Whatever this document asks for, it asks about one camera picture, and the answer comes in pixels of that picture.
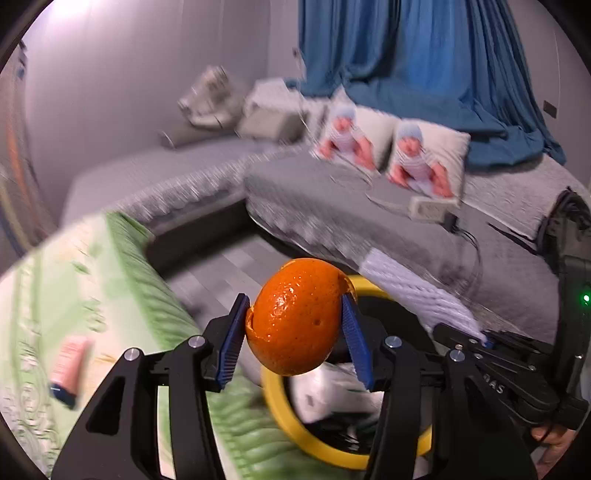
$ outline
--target blue ribbed fingertip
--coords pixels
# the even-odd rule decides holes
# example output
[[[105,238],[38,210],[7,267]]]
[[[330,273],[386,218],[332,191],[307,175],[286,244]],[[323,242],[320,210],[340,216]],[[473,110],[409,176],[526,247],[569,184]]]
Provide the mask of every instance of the blue ribbed fingertip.
[[[351,360],[355,366],[357,379],[367,388],[371,390],[374,386],[374,374],[372,372],[371,352],[365,338],[359,327],[359,322],[355,316],[355,309],[351,305],[351,299],[347,295],[342,297],[342,320],[341,325],[347,347],[351,355]]]
[[[240,348],[244,341],[246,311],[250,306],[251,302],[249,298],[244,295],[242,303],[238,308],[238,313],[232,319],[228,336],[224,340],[222,349],[220,350],[220,365],[217,369],[216,376],[216,382],[220,388],[224,388],[234,375],[234,370],[238,363],[238,355],[240,355]]]

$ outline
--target baby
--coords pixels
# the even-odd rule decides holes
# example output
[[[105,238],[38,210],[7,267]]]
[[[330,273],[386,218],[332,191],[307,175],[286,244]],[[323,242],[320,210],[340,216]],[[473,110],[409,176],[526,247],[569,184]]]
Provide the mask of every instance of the baby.
[[[395,148],[388,180],[430,197],[453,197],[447,169],[423,148],[423,133],[417,124],[400,126]]]
[[[318,154],[326,160],[332,160],[333,150],[337,150],[339,156],[345,160],[360,167],[375,170],[373,146],[363,132],[354,126],[354,123],[355,106],[338,107],[330,132],[320,144]]]

